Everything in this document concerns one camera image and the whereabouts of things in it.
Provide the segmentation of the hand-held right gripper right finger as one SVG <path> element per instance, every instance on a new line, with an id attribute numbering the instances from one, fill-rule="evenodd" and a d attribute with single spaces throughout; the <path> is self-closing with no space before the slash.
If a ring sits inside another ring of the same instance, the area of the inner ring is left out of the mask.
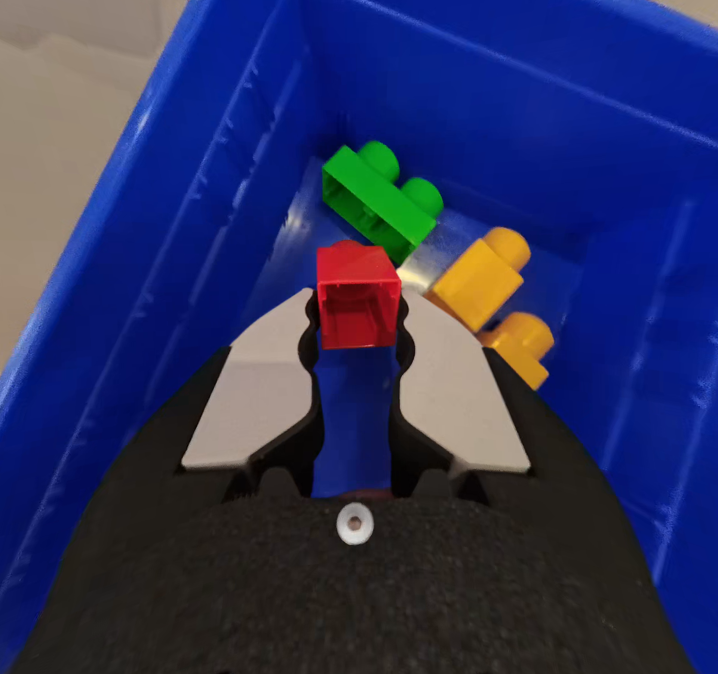
<path id="1" fill-rule="evenodd" d="M 399 372 L 389 410 L 390 488 L 409 498 L 428 471 L 451 494 L 477 495 L 480 473 L 529 475 L 531 462 L 475 336 L 416 290 L 403 289 Z"/>

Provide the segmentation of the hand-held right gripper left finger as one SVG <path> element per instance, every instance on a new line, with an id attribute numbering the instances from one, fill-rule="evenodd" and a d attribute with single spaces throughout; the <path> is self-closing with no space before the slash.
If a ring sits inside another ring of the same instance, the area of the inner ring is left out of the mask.
<path id="1" fill-rule="evenodd" d="M 233 472 L 237 493 L 255 494 L 283 470 L 304 498 L 325 443 L 315 365 L 317 292 L 305 287 L 249 325 L 228 356 L 181 459 L 187 472 Z"/>

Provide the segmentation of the red single-stud block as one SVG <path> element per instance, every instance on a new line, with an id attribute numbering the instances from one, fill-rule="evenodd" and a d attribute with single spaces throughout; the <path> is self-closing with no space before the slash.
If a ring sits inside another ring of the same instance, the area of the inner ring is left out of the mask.
<path id="1" fill-rule="evenodd" d="M 346 239 L 319 247 L 316 260 L 322 348 L 395 345 L 401 280 L 385 250 Z"/>

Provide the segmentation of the green two-stud block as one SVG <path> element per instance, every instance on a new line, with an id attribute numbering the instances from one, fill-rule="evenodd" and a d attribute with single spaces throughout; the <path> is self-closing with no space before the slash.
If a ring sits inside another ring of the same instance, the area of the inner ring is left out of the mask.
<path id="1" fill-rule="evenodd" d="M 436 227 L 444 200 L 430 181 L 397 185 L 399 161 L 380 141 L 343 145 L 322 166 L 322 200 L 391 261 L 402 265 Z"/>

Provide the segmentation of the blue plastic bin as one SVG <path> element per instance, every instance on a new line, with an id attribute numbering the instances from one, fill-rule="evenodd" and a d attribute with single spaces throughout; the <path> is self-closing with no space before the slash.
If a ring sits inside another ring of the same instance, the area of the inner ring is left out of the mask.
<path id="1" fill-rule="evenodd" d="M 646 0 L 190 0 L 1 377 L 1 671 L 130 437 L 357 233 L 321 163 L 380 141 L 466 246 L 717 672 L 717 31 Z"/>

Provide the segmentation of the grey desk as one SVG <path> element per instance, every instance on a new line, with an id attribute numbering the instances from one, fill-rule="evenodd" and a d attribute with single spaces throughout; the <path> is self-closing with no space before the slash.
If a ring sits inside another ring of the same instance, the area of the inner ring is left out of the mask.
<path id="1" fill-rule="evenodd" d="M 1 365 L 187 0 L 1 0 Z"/>

